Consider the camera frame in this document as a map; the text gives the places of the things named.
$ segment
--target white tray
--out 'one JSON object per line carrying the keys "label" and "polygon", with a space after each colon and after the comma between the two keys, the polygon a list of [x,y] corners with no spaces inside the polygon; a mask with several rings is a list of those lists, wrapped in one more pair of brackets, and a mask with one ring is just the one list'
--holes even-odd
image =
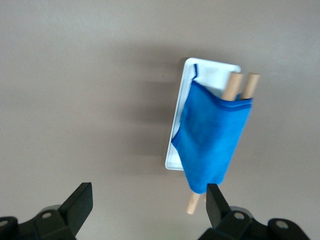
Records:
{"label": "white tray", "polygon": [[176,135],[180,126],[180,117],[187,100],[192,79],[195,77],[195,64],[197,64],[198,77],[195,79],[199,84],[205,86],[217,97],[221,96],[227,85],[230,72],[239,73],[240,67],[228,63],[209,61],[199,58],[188,58],[183,67],[181,84],[176,102],[173,124],[170,134],[169,146],[166,153],[165,167],[169,170],[183,171],[180,157],[172,145],[171,140]]}

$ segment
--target wooden dowel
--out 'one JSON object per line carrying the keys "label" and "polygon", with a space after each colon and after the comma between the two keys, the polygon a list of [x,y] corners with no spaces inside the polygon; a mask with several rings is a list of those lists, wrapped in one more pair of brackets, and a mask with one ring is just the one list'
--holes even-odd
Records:
{"label": "wooden dowel", "polygon": [[[231,73],[229,81],[221,97],[223,100],[234,101],[236,99],[243,76],[244,75],[242,73]],[[195,192],[191,193],[189,203],[186,208],[186,212],[188,214],[192,215],[195,213],[200,197],[201,194]]]}
{"label": "wooden dowel", "polygon": [[256,73],[250,73],[249,77],[245,83],[243,93],[241,95],[241,99],[252,99],[254,96],[254,92],[256,90],[256,86],[258,84],[260,75]]}
{"label": "wooden dowel", "polygon": [[221,99],[227,101],[234,101],[236,99],[243,76],[242,73],[231,73]]}
{"label": "wooden dowel", "polygon": [[192,215],[195,213],[200,197],[201,194],[195,192],[191,193],[188,206],[186,207],[186,212],[188,214]]}

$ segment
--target blue cloth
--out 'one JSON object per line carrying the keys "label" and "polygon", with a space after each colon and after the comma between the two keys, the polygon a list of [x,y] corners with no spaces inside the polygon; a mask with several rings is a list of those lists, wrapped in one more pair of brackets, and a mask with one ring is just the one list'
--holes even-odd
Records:
{"label": "blue cloth", "polygon": [[222,100],[192,81],[171,141],[192,191],[203,194],[208,183],[223,181],[251,106],[252,99]]}

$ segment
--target gray surface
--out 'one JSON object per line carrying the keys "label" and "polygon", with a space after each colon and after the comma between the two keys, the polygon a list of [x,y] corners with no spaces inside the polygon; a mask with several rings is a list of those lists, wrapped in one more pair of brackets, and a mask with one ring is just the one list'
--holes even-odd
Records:
{"label": "gray surface", "polygon": [[182,63],[262,74],[221,186],[262,223],[318,239],[320,2],[1,1],[0,216],[21,222],[93,184],[79,240],[190,239],[202,202],[164,156]]}

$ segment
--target robotic claw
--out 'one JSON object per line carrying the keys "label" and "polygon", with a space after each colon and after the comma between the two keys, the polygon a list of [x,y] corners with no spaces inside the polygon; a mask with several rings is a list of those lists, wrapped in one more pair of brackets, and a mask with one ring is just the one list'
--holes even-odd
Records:
{"label": "robotic claw", "polygon": [[[310,240],[292,221],[274,218],[265,226],[246,209],[230,208],[216,184],[208,184],[206,196],[212,228],[199,240]],[[25,223],[0,217],[0,240],[75,240],[92,208],[92,185],[82,183],[57,209],[48,207]]]}

